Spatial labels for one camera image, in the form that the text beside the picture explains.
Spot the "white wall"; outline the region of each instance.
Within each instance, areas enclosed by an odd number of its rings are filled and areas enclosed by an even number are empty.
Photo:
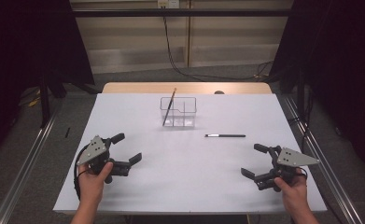
[[[290,8],[293,0],[180,0],[192,8]],[[72,8],[156,8],[157,1],[71,0]],[[167,18],[178,67],[263,63],[274,58],[287,18]],[[162,18],[77,18],[94,74],[171,67]]]

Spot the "pen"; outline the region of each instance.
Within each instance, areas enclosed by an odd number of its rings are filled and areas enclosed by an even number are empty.
[[[173,95],[171,96],[170,104],[168,105],[167,112],[165,113],[165,117],[164,117],[164,121],[162,122],[162,126],[164,126],[165,121],[167,120],[168,112],[170,112],[171,104],[172,104],[172,103],[173,103],[173,101],[174,101],[174,95],[175,95],[175,92],[176,92],[176,88],[174,88]]]
[[[206,134],[205,137],[246,137],[245,134],[218,134],[218,133],[211,133]]]

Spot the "human hand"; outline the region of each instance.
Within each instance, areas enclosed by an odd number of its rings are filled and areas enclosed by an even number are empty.
[[[307,202],[307,183],[302,175],[296,175],[290,184],[276,177],[274,183],[282,190],[284,207],[296,223],[317,223]]]
[[[91,172],[87,163],[78,166],[78,172],[81,174],[78,178],[80,203],[91,203],[98,206],[103,198],[104,181],[112,171],[112,167],[113,163],[108,162],[101,173],[95,175]]]

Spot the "white table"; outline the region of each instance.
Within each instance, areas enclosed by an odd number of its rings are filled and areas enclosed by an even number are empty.
[[[99,213],[123,215],[255,214],[284,212],[281,194],[259,191],[240,174],[244,167],[257,175],[269,172],[271,157],[253,149],[299,150],[273,94],[178,94],[197,98],[194,129],[161,126],[160,99],[170,93],[99,94],[77,152],[99,134],[125,133],[110,148],[111,158],[127,161],[142,152],[128,177],[114,176],[105,185]],[[246,138],[204,138],[207,133],[243,133]],[[54,211],[74,214],[78,199],[73,166]],[[326,206],[309,172],[308,202],[313,211]]]

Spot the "human arm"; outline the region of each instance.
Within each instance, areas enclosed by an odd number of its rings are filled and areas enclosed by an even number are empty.
[[[72,219],[72,224],[92,224],[94,222],[98,204],[103,198],[104,181],[112,171],[112,167],[113,163],[108,162],[99,175],[94,175],[88,164],[78,166],[78,171],[81,174],[78,177],[80,203]]]
[[[297,168],[297,173],[301,174],[301,169]],[[307,184],[304,176],[295,176],[290,184],[280,177],[276,177],[274,182],[282,190],[284,207],[296,224],[318,224],[307,202]]]

